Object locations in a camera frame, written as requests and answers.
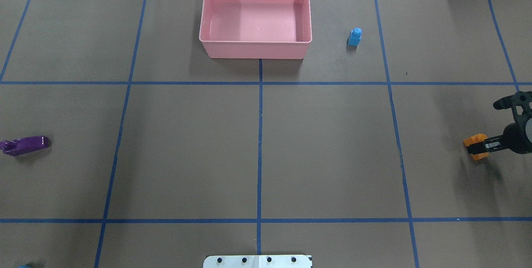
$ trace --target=blue tape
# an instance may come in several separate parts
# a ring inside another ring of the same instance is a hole
[[[512,63],[510,62],[510,57],[508,56],[506,45],[504,44],[502,35],[500,34],[500,29],[498,27],[497,18],[495,17],[495,12],[493,11],[492,0],[488,0],[488,5],[490,6],[490,12],[492,13],[493,24],[495,25],[495,30],[497,31],[497,36],[499,37],[500,46],[502,47],[502,51],[504,52],[504,58],[506,58],[508,69],[510,69],[510,74],[512,75],[513,85],[515,85],[515,91],[519,91],[519,85],[517,84],[515,73],[513,73]]]
[[[513,82],[397,82],[393,86],[513,86]]]
[[[406,173],[404,170],[403,151],[401,149],[401,138],[399,137],[399,129],[397,128],[397,117],[395,115],[395,105],[392,93],[392,84],[390,82],[390,73],[388,71],[388,59],[386,57],[386,48],[384,47],[384,35],[382,33],[382,23],[380,21],[379,3],[375,1],[375,11],[377,13],[377,25],[379,27],[380,35],[380,48],[382,49],[382,59],[384,60],[384,71],[386,72],[386,82],[388,83],[388,96],[390,99],[390,107],[392,109],[392,119],[394,122],[395,141],[397,143],[397,149],[399,150],[399,158],[401,160],[401,173],[403,174],[403,191],[404,199],[406,201],[406,213],[409,219],[410,227],[410,239],[412,240],[412,253],[414,253],[414,264],[416,268],[419,268],[418,247],[416,243],[416,234],[414,233],[414,223],[412,222],[412,210],[410,208],[410,197],[408,193],[408,184],[406,182]]]
[[[22,24],[24,22],[24,18],[26,17],[26,13],[28,12],[28,8],[30,7],[30,3],[32,0],[26,1],[26,5],[24,6],[24,11],[22,12],[22,16],[20,17],[19,25],[17,26],[17,30],[15,30],[15,35],[13,35],[13,40],[11,41],[11,45],[9,46],[9,50],[7,52],[7,56],[4,61],[4,66],[2,67],[2,71],[0,71],[0,81],[4,79],[5,70],[7,69],[7,64],[9,64],[9,59],[11,58],[11,53],[13,52],[13,48],[15,47],[15,43],[17,42],[17,38],[19,37],[20,28],[22,27]]]
[[[144,11],[146,9],[146,0],[142,2],[142,10],[140,11],[140,19],[138,23],[137,38],[135,39],[135,48],[133,49],[133,57],[131,59],[131,67],[129,69],[129,84],[126,90],[126,97],[124,99],[124,107],[122,109],[122,117],[120,118],[120,128],[118,128],[118,138],[116,139],[116,147],[114,149],[113,166],[111,169],[111,177],[109,178],[109,187],[107,190],[107,197],[105,199],[105,207],[103,213],[103,222],[101,223],[100,236],[98,240],[98,248],[96,250],[96,258],[94,261],[94,268],[99,266],[99,258],[101,255],[101,247],[103,246],[103,239],[105,236],[106,221],[109,213],[109,204],[111,202],[111,194],[113,191],[114,176],[116,173],[116,164],[118,162],[118,150],[120,149],[120,141],[122,140],[122,131],[124,128],[124,120],[126,118],[126,110],[129,102],[129,93],[131,92],[131,81],[133,80],[133,71],[135,70],[135,59],[137,57],[138,43],[140,41],[140,32],[142,30],[142,22],[144,18]]]
[[[387,82],[264,82],[265,86],[385,86]]]
[[[104,219],[3,218],[0,223],[102,223]],[[407,222],[526,222],[532,217],[420,217],[412,218],[234,218],[234,219],[107,219],[106,224],[222,224],[222,223],[407,223]]]
[[[258,82],[133,81],[133,85],[257,86]]]
[[[67,86],[94,86],[94,85],[127,85],[127,81],[2,81],[2,85],[32,85],[32,86],[42,86],[42,85],[67,85]]]
[[[262,253],[262,97],[263,97],[262,59],[259,59],[259,142],[257,157],[257,254]]]

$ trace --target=purple toy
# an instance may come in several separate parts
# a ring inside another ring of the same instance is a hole
[[[0,141],[0,150],[10,156],[27,154],[50,146],[50,139],[45,136],[26,137],[12,141]]]

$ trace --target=blue toy block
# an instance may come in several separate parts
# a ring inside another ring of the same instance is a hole
[[[349,39],[347,40],[348,45],[358,46],[360,43],[360,40],[362,39],[362,29],[361,28],[354,28],[351,31],[351,35],[349,36]]]

